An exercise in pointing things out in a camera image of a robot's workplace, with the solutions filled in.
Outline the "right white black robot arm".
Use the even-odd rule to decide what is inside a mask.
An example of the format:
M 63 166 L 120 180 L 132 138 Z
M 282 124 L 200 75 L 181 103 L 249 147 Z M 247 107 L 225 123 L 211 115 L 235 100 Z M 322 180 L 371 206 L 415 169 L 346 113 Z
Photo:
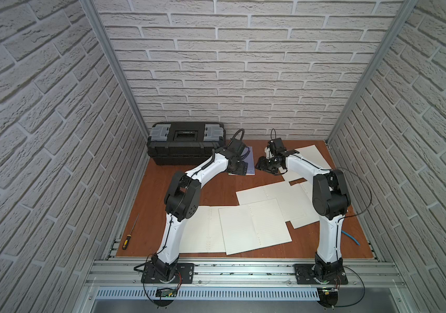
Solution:
M 280 168 L 292 170 L 312 184 L 312 203 L 320 217 L 320 240 L 314 268 L 317 275 L 341 271 L 341 228 L 351 205 L 343 171 L 321 168 L 296 150 L 283 151 L 269 158 L 261 156 L 255 168 L 276 176 Z

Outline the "purple cover notebook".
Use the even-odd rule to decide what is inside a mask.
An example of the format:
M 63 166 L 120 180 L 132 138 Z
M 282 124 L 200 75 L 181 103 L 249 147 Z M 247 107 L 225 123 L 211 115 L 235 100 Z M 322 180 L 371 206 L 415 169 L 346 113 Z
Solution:
M 253 148 L 246 147 L 237 161 L 237 168 L 229 173 L 231 176 L 254 176 Z

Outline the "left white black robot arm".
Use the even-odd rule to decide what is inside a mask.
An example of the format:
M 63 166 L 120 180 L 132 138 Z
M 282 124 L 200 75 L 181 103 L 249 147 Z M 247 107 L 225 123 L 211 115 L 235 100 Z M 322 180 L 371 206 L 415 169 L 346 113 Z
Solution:
M 164 234 L 158 251 L 151 257 L 154 268 L 164 275 L 164 280 L 170 280 L 175 273 L 186 223 L 199 207 L 202 188 L 220 173 L 245 175 L 248 164 L 244 161 L 243 153 L 246 148 L 241 138 L 234 138 L 228 145 L 216 149 L 211 157 L 199 166 L 173 175 L 164 198 Z

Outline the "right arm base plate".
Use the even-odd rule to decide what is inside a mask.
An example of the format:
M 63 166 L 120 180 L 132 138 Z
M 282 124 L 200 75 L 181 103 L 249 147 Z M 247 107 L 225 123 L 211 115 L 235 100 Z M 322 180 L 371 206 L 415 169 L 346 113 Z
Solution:
M 316 264 L 299 263 L 294 265 L 294 274 L 299 285 L 347 285 L 348 279 L 344 270 L 333 274 L 321 274 L 316 270 Z

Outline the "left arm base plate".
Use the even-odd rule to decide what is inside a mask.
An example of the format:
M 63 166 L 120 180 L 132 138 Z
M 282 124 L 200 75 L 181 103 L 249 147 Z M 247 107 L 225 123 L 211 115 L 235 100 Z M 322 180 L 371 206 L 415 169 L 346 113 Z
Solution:
M 194 276 L 193 263 L 178 263 L 176 268 L 158 269 L 151 262 L 143 267 L 141 282 L 144 284 L 191 284 Z

